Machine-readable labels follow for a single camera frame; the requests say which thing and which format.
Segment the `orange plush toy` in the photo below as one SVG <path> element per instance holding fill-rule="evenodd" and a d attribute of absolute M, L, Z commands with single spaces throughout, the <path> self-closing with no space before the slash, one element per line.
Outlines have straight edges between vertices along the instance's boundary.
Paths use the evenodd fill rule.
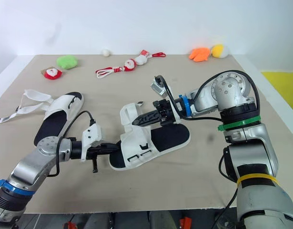
<path fill-rule="evenodd" d="M 207 61 L 210 55 L 210 49 L 208 48 L 198 48 L 194 49 L 189 56 L 189 59 L 193 59 L 195 62 Z"/>

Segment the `black insole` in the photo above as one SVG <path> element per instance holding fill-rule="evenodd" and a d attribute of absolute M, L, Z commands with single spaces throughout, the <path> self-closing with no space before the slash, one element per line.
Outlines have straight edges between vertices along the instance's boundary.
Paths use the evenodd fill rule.
<path fill-rule="evenodd" d="M 186 126 L 182 124 L 166 125 L 157 129 L 151 130 L 152 142 L 159 152 L 173 148 L 175 146 L 185 143 L 189 137 L 190 132 Z M 124 158 L 122 151 L 109 155 L 110 164 L 115 168 L 124 168 Z"/>
<path fill-rule="evenodd" d="M 82 99 L 82 95 L 79 92 L 70 92 L 70 93 L 67 93 L 66 95 L 73 95 L 74 98 L 77 97 L 80 100 Z M 51 114 L 48 118 L 46 118 L 42 122 L 40 129 L 38 130 L 34 138 L 34 145 L 36 146 L 37 143 L 44 137 L 58 136 L 62 128 L 66 124 L 66 122 L 67 122 L 67 114 L 65 113 L 65 111 L 57 111 Z"/>

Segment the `black cable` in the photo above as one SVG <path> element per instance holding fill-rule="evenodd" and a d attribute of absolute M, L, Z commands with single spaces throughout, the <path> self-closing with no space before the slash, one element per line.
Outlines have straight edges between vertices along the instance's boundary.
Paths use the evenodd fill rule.
<path fill-rule="evenodd" d="M 171 91 L 170 91 L 170 89 L 169 89 L 169 87 L 168 87 L 165 79 L 163 78 L 162 75 L 158 75 L 157 77 L 161 80 L 161 82 L 162 82 L 162 84 L 163 84 L 163 86 L 164 86 L 164 88 L 165 88 L 165 90 L 167 92 L 167 95 L 169 96 L 170 101 L 171 101 L 172 105 L 174 106 L 174 108 L 175 108 L 175 110 L 176 110 L 176 112 L 177 112 L 177 114 L 179 115 L 180 118 L 182 118 L 184 120 L 189 120 L 189 121 L 190 120 L 193 120 L 193 121 L 194 120 L 206 120 L 206 119 L 211 119 L 211 120 L 216 120 L 216 121 L 222 121 L 220 118 L 215 118 L 215 117 L 188 118 L 188 117 L 184 116 L 183 114 L 181 114 L 181 112 L 179 111 L 179 109 L 178 109 L 178 107 L 176 105 L 176 102 L 175 102 L 175 100 L 174 100 L 174 98 L 173 98 L 173 96 L 171 94 Z"/>
<path fill-rule="evenodd" d="M 197 99 L 197 97 L 199 96 L 200 92 L 202 91 L 202 89 L 205 87 L 205 85 L 207 85 L 210 81 L 216 79 L 219 75 L 223 74 L 223 73 L 227 73 L 227 72 L 235 72 L 235 73 L 238 73 L 238 74 L 241 74 L 243 76 L 245 76 L 247 78 L 247 80 L 249 81 L 249 83 L 251 84 L 251 87 L 253 88 L 253 91 L 254 91 L 254 95 L 255 95 L 255 99 L 256 99 L 256 108 L 258 110 L 258 115 L 260 115 L 260 112 L 261 112 L 261 106 L 260 106 L 260 97 L 259 97 L 259 93 L 257 91 L 257 88 L 255 86 L 255 83 L 254 81 L 251 79 L 251 77 L 247 74 L 247 73 L 244 73 L 242 71 L 239 71 L 239 70 L 227 70 L 227 71 L 224 71 L 224 72 L 221 72 L 221 73 L 218 73 L 216 74 L 215 76 L 212 76 L 210 79 L 208 79 L 206 82 L 204 82 L 200 88 L 198 89 L 196 95 L 194 96 L 194 99 L 193 101 L 195 102 L 195 100 Z"/>
<path fill-rule="evenodd" d="M 92 124 L 95 123 L 95 120 L 93 119 L 93 117 L 92 117 L 92 115 L 91 115 L 91 113 L 90 113 L 89 111 L 82 111 L 82 112 L 80 112 L 80 113 L 79 113 L 79 114 L 78 114 L 78 115 L 72 120 L 72 122 L 69 124 L 68 128 L 66 129 L 65 133 L 63 134 L 63 137 L 66 136 L 67 132 L 69 131 L 70 127 L 71 127 L 72 124 L 75 122 L 75 120 L 76 120 L 78 117 L 80 117 L 83 113 L 87 113 L 87 114 L 89 115 L 89 117 L 90 117 L 90 125 L 92 125 Z"/>
<path fill-rule="evenodd" d="M 48 177 L 56 177 L 60 173 L 60 145 L 63 138 L 64 137 L 60 137 L 56 145 L 56 151 L 55 151 L 56 173 L 49 174 Z"/>
<path fill-rule="evenodd" d="M 71 219 L 69 220 L 69 222 L 71 222 L 74 218 L 75 214 L 73 214 L 73 216 L 71 217 Z"/>
<path fill-rule="evenodd" d="M 87 113 L 90 117 L 90 125 L 95 123 L 95 120 L 93 119 L 91 113 L 89 111 L 82 111 L 80 112 L 73 120 L 72 122 L 69 124 L 68 128 L 66 129 L 65 133 L 63 134 L 63 136 L 61 136 L 57 142 L 56 145 L 56 152 L 55 152 L 55 159 L 56 159 L 56 173 L 55 174 L 49 174 L 48 177 L 56 177 L 59 173 L 60 173 L 60 145 L 61 145 L 61 141 L 63 138 L 65 138 L 67 132 L 69 131 L 70 127 L 72 126 L 72 124 L 77 120 L 78 117 L 80 117 L 83 113 Z"/>
<path fill-rule="evenodd" d="M 235 180 L 233 180 L 231 177 L 225 175 L 225 174 L 222 172 L 222 161 L 223 161 L 223 160 L 224 160 L 224 155 L 222 155 L 221 160 L 219 161 L 219 165 L 218 165 L 218 170 L 219 170 L 220 174 L 221 174 L 223 177 L 227 178 L 228 180 L 230 180 L 230 181 L 236 183 Z"/>
<path fill-rule="evenodd" d="M 219 221 L 220 217 L 226 212 L 226 210 L 231 206 L 231 204 L 233 203 L 233 201 L 235 200 L 237 196 L 237 189 L 232 197 L 232 199 L 230 200 L 230 202 L 227 204 L 227 206 L 224 208 L 224 210 L 218 215 L 217 219 L 215 220 L 215 222 L 213 223 L 211 229 L 214 229 L 214 227 L 216 226 L 217 222 Z"/>
<path fill-rule="evenodd" d="M 223 161 L 223 160 L 224 160 L 224 155 L 222 155 L 221 160 L 219 161 L 219 165 L 218 165 L 218 170 L 219 170 L 220 174 L 221 174 L 223 177 L 227 178 L 228 180 L 230 180 L 230 181 L 236 183 L 235 180 L 233 180 L 231 177 L 225 175 L 225 174 L 222 172 L 222 161 Z M 226 212 L 226 210 L 230 207 L 230 205 L 231 205 L 231 204 L 233 203 L 233 201 L 235 200 L 236 195 L 237 195 L 237 189 L 236 189 L 236 191 L 235 191 L 235 193 L 234 193 L 232 199 L 231 199 L 230 202 L 228 203 L 228 205 L 227 205 L 227 206 L 224 208 L 224 210 L 218 215 L 218 217 L 217 217 L 217 219 L 215 220 L 214 224 L 212 225 L 211 229 L 214 229 L 214 227 L 215 227 L 215 225 L 217 224 L 217 222 L 219 221 L 220 217 Z"/>

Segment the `plush toy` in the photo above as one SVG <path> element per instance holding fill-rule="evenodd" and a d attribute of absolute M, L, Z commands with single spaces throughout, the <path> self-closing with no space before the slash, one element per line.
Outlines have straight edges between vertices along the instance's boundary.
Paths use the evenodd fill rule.
<path fill-rule="evenodd" d="M 108 49 L 103 49 L 101 51 L 101 54 L 105 57 L 109 57 L 110 56 L 110 51 Z"/>
<path fill-rule="evenodd" d="M 148 51 L 142 50 L 140 55 L 134 59 L 128 59 L 123 67 L 108 67 L 104 69 L 96 70 L 95 73 L 97 77 L 104 78 L 105 76 L 111 73 L 118 73 L 118 72 L 130 72 L 134 70 L 137 65 L 143 65 L 147 62 L 147 60 L 151 57 L 165 57 L 166 55 L 162 52 L 150 54 Z"/>
<path fill-rule="evenodd" d="M 44 72 L 44 77 L 46 77 L 49 80 L 56 80 L 58 78 L 60 78 L 62 72 L 56 68 L 49 68 L 47 70 L 45 70 Z"/>
<path fill-rule="evenodd" d="M 57 58 L 56 63 L 59 67 L 63 69 L 70 69 L 74 68 L 78 64 L 78 61 L 74 56 L 66 55 Z"/>
<path fill-rule="evenodd" d="M 223 44 L 217 44 L 212 47 L 211 55 L 215 58 L 225 58 L 229 55 L 229 49 Z"/>
<path fill-rule="evenodd" d="M 189 56 L 189 59 L 195 62 L 207 61 L 210 55 L 210 49 L 208 48 L 198 48 L 194 49 Z"/>

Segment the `yellow plush toy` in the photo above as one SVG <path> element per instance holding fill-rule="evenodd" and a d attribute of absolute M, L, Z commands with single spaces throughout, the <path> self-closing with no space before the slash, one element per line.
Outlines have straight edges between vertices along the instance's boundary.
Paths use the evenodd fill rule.
<path fill-rule="evenodd" d="M 211 55 L 215 58 L 225 58 L 229 55 L 229 49 L 223 44 L 217 44 L 212 47 Z"/>

